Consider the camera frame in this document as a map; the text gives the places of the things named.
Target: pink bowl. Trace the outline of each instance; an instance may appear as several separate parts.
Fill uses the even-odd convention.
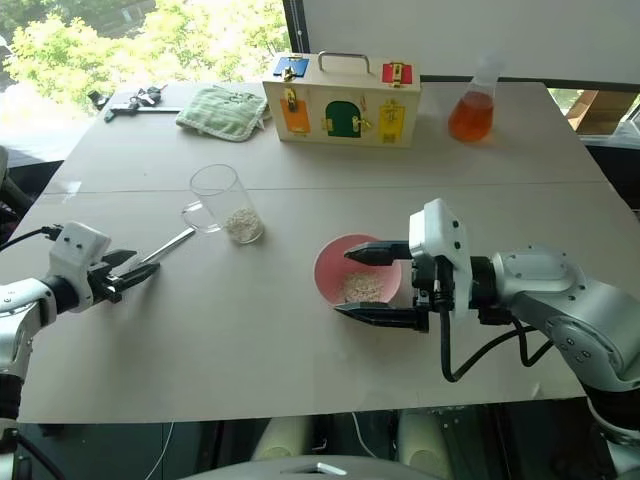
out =
[[[344,278],[350,273],[375,273],[382,284],[381,302],[389,302],[400,288],[402,266],[394,262],[389,267],[370,267],[355,260],[344,258],[344,252],[356,245],[377,242],[371,235],[354,233],[338,237],[322,249],[314,267],[316,286],[331,305],[344,303],[341,295]]]

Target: white wall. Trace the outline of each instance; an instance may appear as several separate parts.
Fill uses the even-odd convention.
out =
[[[304,0],[304,10],[312,52],[471,75],[497,49],[504,76],[640,84],[640,0]]]

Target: blue square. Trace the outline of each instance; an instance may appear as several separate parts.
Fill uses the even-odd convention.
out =
[[[304,72],[307,71],[308,64],[308,58],[280,57],[278,65],[276,65],[276,68],[273,71],[273,75],[282,76],[282,72],[284,71],[284,69],[287,67],[291,67],[296,77],[304,77]]]

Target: green door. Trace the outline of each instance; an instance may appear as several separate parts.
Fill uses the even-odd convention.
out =
[[[331,102],[325,113],[330,137],[360,138],[360,110],[353,103]]]

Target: black cable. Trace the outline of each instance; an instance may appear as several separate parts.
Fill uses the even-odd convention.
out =
[[[31,440],[22,436],[20,432],[16,432],[16,441],[20,444],[27,452],[33,455],[36,460],[38,460],[42,466],[55,478],[56,480],[65,480],[64,475],[60,471],[58,467],[54,465],[54,463],[49,460],[49,458],[36,447]]]
[[[441,306],[439,309],[440,312],[440,363],[442,365],[442,374],[444,378],[446,378],[449,382],[455,383],[462,378],[462,376],[469,371],[471,367],[473,367],[478,360],[480,360],[489,350],[500,345],[507,340],[520,335],[520,332],[533,332],[535,328],[531,326],[520,327],[522,330],[511,330],[510,332],[504,333],[499,337],[494,338],[486,345],[484,345],[480,350],[474,353],[466,362],[462,364],[462,366],[456,370],[455,372],[451,372],[451,319],[449,317],[449,311],[446,306]]]
[[[538,349],[536,353],[531,356],[531,358],[529,358],[529,353],[527,352],[527,332],[524,331],[524,327],[517,318],[513,317],[511,321],[513,323],[513,326],[516,327],[516,331],[518,332],[518,343],[520,344],[520,361],[525,367],[531,367],[535,365],[536,362],[540,360],[551,347],[553,347],[553,342],[551,340],[548,340]]]
[[[60,235],[60,232],[62,232],[62,227],[60,225],[54,225],[53,227],[42,227],[39,228],[37,230],[32,230],[29,233],[25,233],[24,235],[20,235],[19,237],[16,237],[12,240],[9,240],[6,243],[3,243],[2,245],[0,245],[0,252],[2,250],[5,250],[6,248],[9,248],[12,245],[15,245],[18,242],[21,242],[22,240],[26,240],[29,237],[33,237],[35,235],[38,235],[40,233],[44,233],[47,238],[49,240],[55,240],[58,238],[58,236]]]

